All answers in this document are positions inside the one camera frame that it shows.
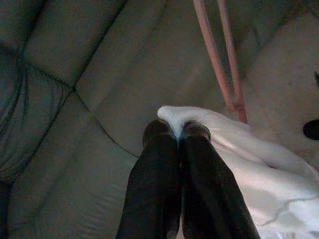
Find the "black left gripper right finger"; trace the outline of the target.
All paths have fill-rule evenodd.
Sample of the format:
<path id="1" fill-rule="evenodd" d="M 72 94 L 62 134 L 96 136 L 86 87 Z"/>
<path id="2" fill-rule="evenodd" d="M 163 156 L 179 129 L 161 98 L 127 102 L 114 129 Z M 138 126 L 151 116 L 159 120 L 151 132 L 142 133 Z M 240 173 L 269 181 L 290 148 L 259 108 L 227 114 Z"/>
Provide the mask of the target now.
<path id="1" fill-rule="evenodd" d="M 207 127 L 187 122 L 179 138 L 182 230 L 187 239 L 258 239 L 234 174 L 210 143 Z"/>

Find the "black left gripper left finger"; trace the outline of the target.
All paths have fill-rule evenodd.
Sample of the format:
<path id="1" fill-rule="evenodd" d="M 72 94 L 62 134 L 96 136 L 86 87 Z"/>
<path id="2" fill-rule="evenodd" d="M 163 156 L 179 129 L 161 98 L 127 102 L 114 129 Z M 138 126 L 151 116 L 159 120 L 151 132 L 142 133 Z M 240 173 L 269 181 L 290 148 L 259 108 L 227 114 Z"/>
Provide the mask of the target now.
<path id="1" fill-rule="evenodd" d="M 118 239 L 174 239 L 181 213 L 177 141 L 169 124 L 154 120 L 128 180 Z"/>

